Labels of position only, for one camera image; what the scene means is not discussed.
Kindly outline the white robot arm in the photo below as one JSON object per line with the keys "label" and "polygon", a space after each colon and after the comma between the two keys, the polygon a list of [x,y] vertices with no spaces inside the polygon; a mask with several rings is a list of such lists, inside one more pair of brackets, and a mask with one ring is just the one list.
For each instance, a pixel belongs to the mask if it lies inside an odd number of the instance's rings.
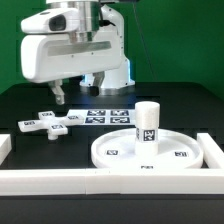
{"label": "white robot arm", "polygon": [[64,103],[62,81],[81,76],[81,90],[115,95],[132,88],[124,53],[124,19],[111,3],[121,0],[46,0],[48,8],[21,22],[23,76],[47,83]]}

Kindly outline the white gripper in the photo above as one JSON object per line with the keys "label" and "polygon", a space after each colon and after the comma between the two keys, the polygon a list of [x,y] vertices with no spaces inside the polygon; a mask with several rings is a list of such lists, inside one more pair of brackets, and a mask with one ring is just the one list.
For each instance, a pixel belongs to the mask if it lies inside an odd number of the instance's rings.
{"label": "white gripper", "polygon": [[58,105],[63,105],[63,82],[93,74],[100,87],[103,71],[124,63],[124,19],[110,8],[50,8],[21,22],[23,76],[34,83],[49,82]]}

